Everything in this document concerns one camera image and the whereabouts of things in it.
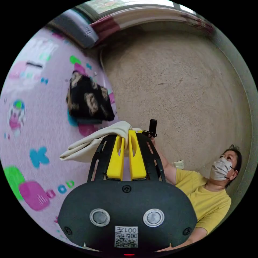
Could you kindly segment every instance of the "hand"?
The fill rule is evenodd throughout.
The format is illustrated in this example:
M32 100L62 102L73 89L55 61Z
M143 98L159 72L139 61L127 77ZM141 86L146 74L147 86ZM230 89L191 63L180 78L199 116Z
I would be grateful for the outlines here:
M150 134L148 136L151 139L152 144L155 146L155 139Z
M175 249L175 248L173 248L172 245L170 244L169 247L164 248L164 249L161 249L161 250L158 250L157 252L171 251L171 250L173 250L173 249Z

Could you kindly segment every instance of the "black cloth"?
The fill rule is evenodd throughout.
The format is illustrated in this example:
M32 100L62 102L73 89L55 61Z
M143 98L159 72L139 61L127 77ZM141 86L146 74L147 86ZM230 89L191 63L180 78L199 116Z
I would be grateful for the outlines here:
M104 121L115 118L107 89L78 71L73 71L66 102L74 118Z

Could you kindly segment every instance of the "label sticker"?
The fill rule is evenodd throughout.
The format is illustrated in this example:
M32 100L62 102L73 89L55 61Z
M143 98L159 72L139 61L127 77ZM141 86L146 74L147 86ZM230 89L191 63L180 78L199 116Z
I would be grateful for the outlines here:
M115 226L115 247L138 248L138 227Z

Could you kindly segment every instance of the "window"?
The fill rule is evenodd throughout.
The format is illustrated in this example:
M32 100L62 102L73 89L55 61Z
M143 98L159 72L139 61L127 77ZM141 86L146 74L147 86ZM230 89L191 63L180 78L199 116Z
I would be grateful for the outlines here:
M192 13L192 14L195 13L193 10L191 10L191 9L189 9L188 7L185 7L185 6L183 6L183 5L180 5L180 9L183 10L183 11L187 11L187 12L189 12L189 13Z
M85 4L98 14L130 5L163 5L174 7L173 2L169 0L91 0L85 2Z

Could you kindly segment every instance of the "foam play mat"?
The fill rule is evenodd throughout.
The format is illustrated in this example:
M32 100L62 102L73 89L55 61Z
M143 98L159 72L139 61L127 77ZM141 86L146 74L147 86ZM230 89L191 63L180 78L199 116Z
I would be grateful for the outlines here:
M69 116L66 94L74 70L109 93L112 122L77 123ZM57 216L67 194L87 181L90 163L63 162L67 147L118 122L112 88L97 60L63 35L43 28L14 61L0 98L0 157L7 181L26 212L52 236L63 235Z

